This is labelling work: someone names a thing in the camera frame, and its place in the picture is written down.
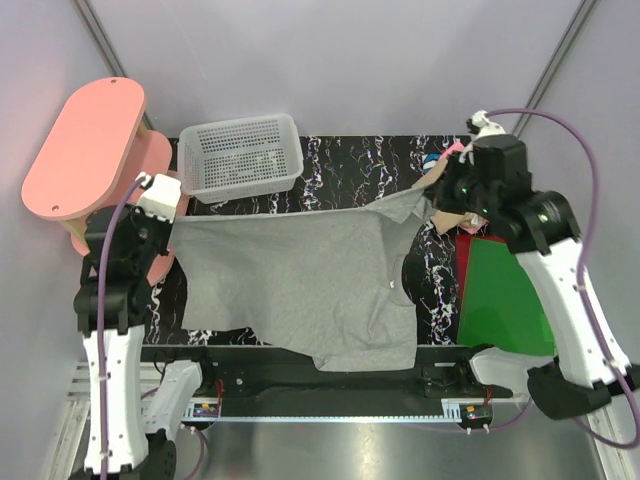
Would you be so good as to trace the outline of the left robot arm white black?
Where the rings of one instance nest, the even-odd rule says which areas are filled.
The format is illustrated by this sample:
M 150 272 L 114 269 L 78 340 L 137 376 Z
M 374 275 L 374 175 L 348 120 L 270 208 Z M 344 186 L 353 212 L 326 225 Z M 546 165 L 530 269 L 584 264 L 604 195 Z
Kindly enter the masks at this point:
M 150 402 L 140 385 L 145 324 L 151 316 L 147 279 L 166 253 L 172 224 L 139 206 L 90 215 L 80 289 L 74 299 L 89 366 L 90 437 L 77 479 L 171 479 L 176 434 L 193 395 L 208 394 L 216 372 L 199 361 L 165 369 Z

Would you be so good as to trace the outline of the grey t-shirt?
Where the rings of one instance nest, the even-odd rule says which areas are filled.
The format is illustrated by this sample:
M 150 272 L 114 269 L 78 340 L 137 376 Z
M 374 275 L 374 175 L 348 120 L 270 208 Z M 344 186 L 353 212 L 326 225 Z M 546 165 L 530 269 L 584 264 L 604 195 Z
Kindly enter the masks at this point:
M 431 215 L 410 188 L 351 209 L 179 219 L 189 330 L 251 329 L 325 372 L 413 367 L 417 320 L 402 267 Z

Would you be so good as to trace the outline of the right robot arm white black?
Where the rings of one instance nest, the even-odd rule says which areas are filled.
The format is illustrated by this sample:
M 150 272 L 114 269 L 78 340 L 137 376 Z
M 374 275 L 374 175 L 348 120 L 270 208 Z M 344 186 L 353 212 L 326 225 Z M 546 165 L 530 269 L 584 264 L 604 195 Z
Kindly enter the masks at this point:
M 569 202 L 533 189 L 525 144 L 509 134 L 479 137 L 440 162 L 435 208 L 489 222 L 528 276 L 556 346 L 551 357 L 475 347 L 454 371 L 457 390 L 472 397 L 495 385 L 524 393 L 553 420 L 590 414 L 636 390 L 638 365 L 613 338 L 598 301 L 582 301 L 593 288 L 579 262 L 586 242 Z

